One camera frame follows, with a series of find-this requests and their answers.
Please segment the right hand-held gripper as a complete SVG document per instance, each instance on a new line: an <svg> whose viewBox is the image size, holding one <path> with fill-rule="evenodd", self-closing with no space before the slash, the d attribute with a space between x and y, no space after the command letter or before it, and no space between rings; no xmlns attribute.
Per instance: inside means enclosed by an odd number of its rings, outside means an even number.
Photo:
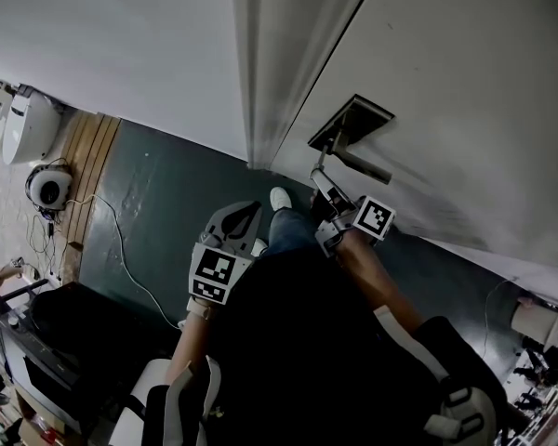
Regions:
<svg viewBox="0 0 558 446"><path fill-rule="evenodd" d="M363 196L354 203L318 166L311 171L315 185L312 217L318 223L315 239L327 257L334 257L343 234L358 229L371 243L382 242L395 218L395 211L377 200Z"/></svg>

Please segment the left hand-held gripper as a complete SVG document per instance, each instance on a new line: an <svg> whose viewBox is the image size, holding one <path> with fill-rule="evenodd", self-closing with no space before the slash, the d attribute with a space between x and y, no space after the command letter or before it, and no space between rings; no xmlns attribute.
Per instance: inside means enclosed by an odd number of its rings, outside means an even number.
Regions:
<svg viewBox="0 0 558 446"><path fill-rule="evenodd" d="M258 201L220 208L193 247L189 293L225 305L233 287L254 261L251 250L262 213Z"/></svg>

